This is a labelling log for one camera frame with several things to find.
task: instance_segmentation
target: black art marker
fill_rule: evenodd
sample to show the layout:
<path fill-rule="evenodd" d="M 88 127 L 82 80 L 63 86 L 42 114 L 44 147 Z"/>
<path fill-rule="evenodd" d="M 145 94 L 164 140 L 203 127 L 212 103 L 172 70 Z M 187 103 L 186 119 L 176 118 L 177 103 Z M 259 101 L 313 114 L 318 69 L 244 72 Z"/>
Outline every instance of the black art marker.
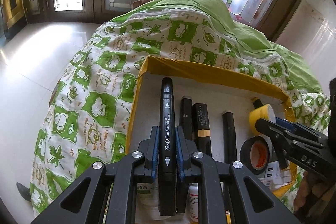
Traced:
<path fill-rule="evenodd" d="M 197 148 L 199 151 L 211 157 L 211 138 L 207 105 L 194 104 L 192 117 Z"/>
<path fill-rule="evenodd" d="M 191 97 L 183 96 L 180 105 L 180 122 L 182 126 L 184 137 L 186 140 L 193 140 L 193 122 L 192 122 L 192 106 L 193 100 Z M 185 206 L 187 202 L 189 191 L 189 183 L 182 182 L 180 176 L 177 176 L 176 182 L 176 207 L 178 214 L 185 213 Z"/>
<path fill-rule="evenodd" d="M 173 216 L 176 213 L 176 143 L 171 78 L 162 79 L 159 143 L 159 211 L 161 216 Z"/>

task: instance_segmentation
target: human hand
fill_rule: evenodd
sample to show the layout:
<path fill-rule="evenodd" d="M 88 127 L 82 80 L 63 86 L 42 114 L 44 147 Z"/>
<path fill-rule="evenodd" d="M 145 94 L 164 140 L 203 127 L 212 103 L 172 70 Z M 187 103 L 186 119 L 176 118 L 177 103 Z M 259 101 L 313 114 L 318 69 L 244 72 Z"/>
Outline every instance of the human hand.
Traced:
<path fill-rule="evenodd" d="M 137 1 L 133 2 L 133 9 L 138 8 L 142 4 L 148 3 L 150 1 L 152 1 L 152 0 L 137 0 Z"/>
<path fill-rule="evenodd" d="M 298 211 L 305 205 L 307 196 L 310 193 L 313 193 L 318 198 L 320 198 L 323 195 L 322 200 L 326 202 L 330 201 L 331 197 L 335 192 L 335 187 L 332 187 L 330 190 L 328 190 L 329 187 L 326 183 L 316 183 L 316 182 L 317 178 L 315 175 L 309 174 L 308 179 L 308 172 L 305 171 L 303 173 L 303 179 L 301 181 L 299 190 L 294 200 L 294 212 Z"/>

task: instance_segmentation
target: green and white quilt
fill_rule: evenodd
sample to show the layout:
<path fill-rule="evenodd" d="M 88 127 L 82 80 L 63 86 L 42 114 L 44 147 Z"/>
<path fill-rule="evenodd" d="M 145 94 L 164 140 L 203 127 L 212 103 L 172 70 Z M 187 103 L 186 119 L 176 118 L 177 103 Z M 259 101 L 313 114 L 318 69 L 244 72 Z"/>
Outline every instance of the green and white quilt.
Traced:
<path fill-rule="evenodd" d="M 125 155 L 137 77 L 148 55 L 272 83 L 291 98 L 297 121 L 327 130 L 329 98 L 298 54 L 233 22 L 221 0 L 154 0 L 100 26 L 61 77 L 35 146 L 35 215 L 92 163 Z M 301 179 L 302 172 L 282 199 L 291 210 Z"/>

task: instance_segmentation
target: black marker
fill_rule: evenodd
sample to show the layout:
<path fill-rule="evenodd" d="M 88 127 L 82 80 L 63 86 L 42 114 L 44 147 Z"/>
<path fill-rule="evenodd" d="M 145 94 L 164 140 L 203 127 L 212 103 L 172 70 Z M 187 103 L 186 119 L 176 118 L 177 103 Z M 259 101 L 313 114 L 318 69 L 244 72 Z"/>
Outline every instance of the black marker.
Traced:
<path fill-rule="evenodd" d="M 199 151 L 212 157 L 208 108 L 206 104 L 194 104 L 192 120 L 195 143 Z"/>
<path fill-rule="evenodd" d="M 235 121 L 232 112 L 225 112 L 223 118 L 223 139 L 224 139 L 224 162 L 231 164 L 237 160 L 237 142 L 236 142 L 236 129 Z M 230 192 L 228 187 L 223 185 L 223 199 L 224 207 L 229 210 Z"/>
<path fill-rule="evenodd" d="M 171 78 L 162 79 L 159 145 L 159 211 L 161 216 L 173 216 L 176 213 L 176 143 Z"/>
<path fill-rule="evenodd" d="M 183 128 L 184 137 L 186 140 L 193 140 L 193 122 L 192 122 L 192 106 L 191 97 L 183 96 L 180 105 L 180 122 L 179 125 Z M 189 191 L 189 183 L 181 182 L 180 176 L 177 176 L 176 182 L 176 207 L 178 214 L 185 213 L 185 205 L 187 202 Z"/>

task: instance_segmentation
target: floor tile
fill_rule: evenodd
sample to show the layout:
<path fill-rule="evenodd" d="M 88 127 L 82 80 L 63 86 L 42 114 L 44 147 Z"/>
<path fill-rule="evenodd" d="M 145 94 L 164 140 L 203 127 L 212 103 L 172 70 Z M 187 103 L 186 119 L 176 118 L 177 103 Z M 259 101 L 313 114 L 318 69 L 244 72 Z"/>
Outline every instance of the floor tile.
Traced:
<path fill-rule="evenodd" d="M 73 22 L 27 25 L 0 49 L 0 60 L 48 89 L 98 26 Z"/>
<path fill-rule="evenodd" d="M 55 86 L 57 85 L 58 81 L 61 79 L 61 77 L 64 74 L 64 71 L 66 69 L 66 67 L 68 66 L 68 64 L 61 70 L 61 72 L 54 78 L 53 81 L 51 81 L 48 90 L 50 90 L 51 92 L 54 90 Z"/>
<path fill-rule="evenodd" d="M 31 203 L 16 189 L 29 186 L 38 130 L 51 92 L 0 61 L 0 196 L 19 224 L 33 219 Z"/>

